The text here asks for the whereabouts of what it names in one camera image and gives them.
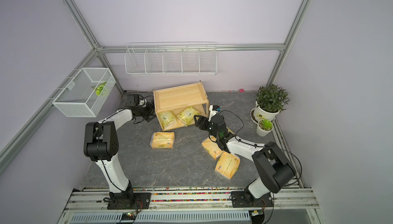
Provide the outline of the orange tissue pack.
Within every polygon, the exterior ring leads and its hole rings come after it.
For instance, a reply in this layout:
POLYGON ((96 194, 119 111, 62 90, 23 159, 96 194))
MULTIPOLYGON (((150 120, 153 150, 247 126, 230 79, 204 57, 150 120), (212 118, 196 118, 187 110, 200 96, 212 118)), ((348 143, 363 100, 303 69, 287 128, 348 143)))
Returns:
POLYGON ((174 132, 156 132, 151 137, 152 149, 172 149, 174 146, 174 132))
POLYGON ((224 151, 217 161, 215 172, 231 180, 238 171, 240 162, 238 156, 224 151))
POLYGON ((204 150, 214 159, 217 160, 223 153, 223 151, 218 147, 218 144, 212 141, 210 138, 206 138, 202 142, 202 147, 204 150))

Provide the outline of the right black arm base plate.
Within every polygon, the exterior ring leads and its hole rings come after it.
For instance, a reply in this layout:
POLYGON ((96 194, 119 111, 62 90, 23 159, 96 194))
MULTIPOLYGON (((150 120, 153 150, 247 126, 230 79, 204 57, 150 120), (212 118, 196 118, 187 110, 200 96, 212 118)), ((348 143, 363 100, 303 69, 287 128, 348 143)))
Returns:
POLYGON ((273 197, 270 193, 260 198, 253 197, 246 191, 232 191, 229 199, 233 208, 266 208, 273 207, 273 197))

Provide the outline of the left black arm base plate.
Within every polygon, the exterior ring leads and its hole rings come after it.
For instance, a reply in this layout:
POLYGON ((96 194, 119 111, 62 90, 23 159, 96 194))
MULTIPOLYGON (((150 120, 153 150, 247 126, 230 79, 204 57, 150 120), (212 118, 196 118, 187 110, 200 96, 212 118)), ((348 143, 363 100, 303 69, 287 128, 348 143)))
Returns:
POLYGON ((150 192, 135 192, 129 195, 128 193, 112 193, 107 202, 108 210, 141 210, 148 209, 150 205, 150 192))

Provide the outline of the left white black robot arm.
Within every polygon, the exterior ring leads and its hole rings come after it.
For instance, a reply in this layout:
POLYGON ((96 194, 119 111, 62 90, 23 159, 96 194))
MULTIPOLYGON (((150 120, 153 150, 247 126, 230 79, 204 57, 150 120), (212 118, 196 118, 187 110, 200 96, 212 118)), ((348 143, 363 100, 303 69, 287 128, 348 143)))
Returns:
POLYGON ((84 154, 103 172, 110 187, 109 201, 130 202, 135 199, 132 184, 124 174, 118 159, 117 130, 137 117, 150 122, 155 117, 154 101, 147 101, 146 97, 140 94, 131 94, 127 96, 124 108, 103 120, 89 122, 85 126, 84 154))

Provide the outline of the green tissue pack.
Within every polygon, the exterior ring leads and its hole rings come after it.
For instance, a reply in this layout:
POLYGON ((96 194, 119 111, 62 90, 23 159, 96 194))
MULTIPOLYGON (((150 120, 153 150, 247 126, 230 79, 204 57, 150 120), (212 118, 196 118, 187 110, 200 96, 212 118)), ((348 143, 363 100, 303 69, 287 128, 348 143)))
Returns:
POLYGON ((196 110, 193 106, 190 106, 180 112, 177 117, 185 126, 189 126, 194 121, 194 116, 199 114, 200 112, 198 110, 196 110))
POLYGON ((158 118, 164 131, 177 124, 176 116, 172 113, 172 111, 160 112, 158 113, 158 118))

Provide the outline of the wooden two-tier shelf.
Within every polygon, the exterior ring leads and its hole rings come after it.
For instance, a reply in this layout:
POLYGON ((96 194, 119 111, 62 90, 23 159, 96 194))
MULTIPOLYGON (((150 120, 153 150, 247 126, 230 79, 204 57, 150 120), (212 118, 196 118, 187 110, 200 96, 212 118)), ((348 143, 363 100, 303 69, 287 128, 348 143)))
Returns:
POLYGON ((170 111, 176 116, 175 124, 168 128, 165 128, 162 121, 159 121, 161 129, 164 132, 184 127, 184 123, 178 119, 177 115, 190 106, 198 110, 203 116, 209 115, 209 99, 201 81, 173 88, 155 90, 153 91, 153 96, 156 115, 170 111))

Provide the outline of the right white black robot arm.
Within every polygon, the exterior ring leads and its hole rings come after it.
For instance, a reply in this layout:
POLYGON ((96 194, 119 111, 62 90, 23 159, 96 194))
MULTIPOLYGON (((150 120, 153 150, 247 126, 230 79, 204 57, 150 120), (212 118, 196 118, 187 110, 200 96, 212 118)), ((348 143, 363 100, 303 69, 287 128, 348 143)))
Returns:
POLYGON ((296 175, 296 169, 283 150, 274 142, 253 143, 230 132, 222 115, 211 118, 195 115, 194 122, 200 130, 215 137, 219 149, 251 160, 259 177, 245 188, 245 193, 259 199, 267 193, 278 193, 296 175))

